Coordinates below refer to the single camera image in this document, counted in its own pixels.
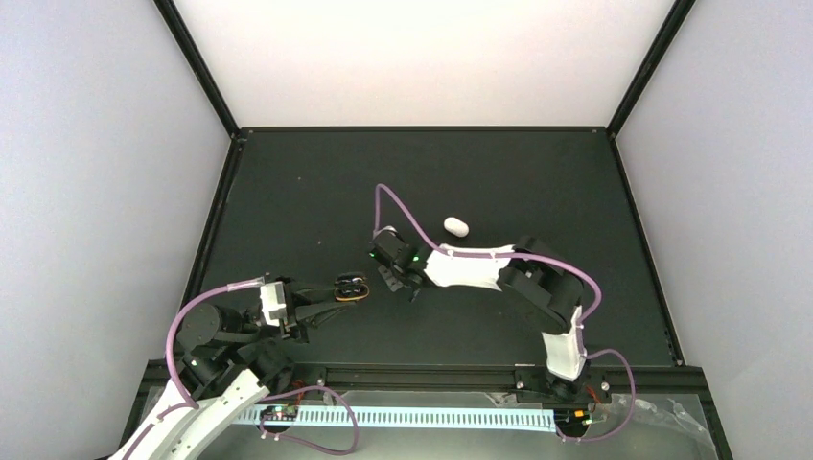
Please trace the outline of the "black earbuds charging case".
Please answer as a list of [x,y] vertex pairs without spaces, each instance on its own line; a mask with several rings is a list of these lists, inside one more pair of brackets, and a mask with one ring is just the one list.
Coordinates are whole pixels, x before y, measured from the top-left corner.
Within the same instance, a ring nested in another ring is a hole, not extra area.
[[338,302],[358,302],[369,293],[366,277],[360,272],[341,274],[334,281],[334,297]]

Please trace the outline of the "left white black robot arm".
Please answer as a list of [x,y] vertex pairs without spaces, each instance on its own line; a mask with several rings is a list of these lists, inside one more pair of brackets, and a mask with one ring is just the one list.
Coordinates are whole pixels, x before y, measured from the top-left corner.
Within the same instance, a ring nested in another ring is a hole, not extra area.
[[325,386],[296,383],[295,366],[279,344],[305,341],[307,330],[370,293],[360,273],[330,285],[261,276],[216,287],[190,300],[173,320],[165,342],[169,379],[157,403],[116,459],[196,459],[256,403],[281,402],[260,425],[300,414],[298,397]]

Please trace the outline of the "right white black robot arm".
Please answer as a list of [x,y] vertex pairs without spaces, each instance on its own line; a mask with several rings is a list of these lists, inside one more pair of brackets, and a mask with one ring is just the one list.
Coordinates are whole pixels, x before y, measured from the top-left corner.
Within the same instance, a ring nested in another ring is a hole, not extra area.
[[546,347],[546,388],[568,402],[585,387],[587,359],[578,332],[585,282],[544,253],[536,239],[495,248],[411,245],[392,227],[379,231],[370,255],[390,276],[417,293],[420,288],[467,287],[499,291],[541,333]]

